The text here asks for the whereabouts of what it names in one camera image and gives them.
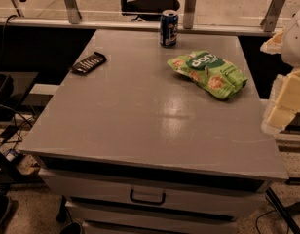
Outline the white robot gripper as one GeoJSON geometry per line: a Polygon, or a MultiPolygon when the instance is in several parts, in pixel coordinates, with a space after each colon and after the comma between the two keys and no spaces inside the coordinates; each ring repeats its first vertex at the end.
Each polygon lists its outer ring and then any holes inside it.
{"type": "Polygon", "coordinates": [[[270,55],[281,53],[283,62],[299,67],[286,76],[278,75],[270,94],[266,123],[283,130],[300,110],[300,9],[285,30],[280,30],[264,42],[260,51],[270,55]]]}

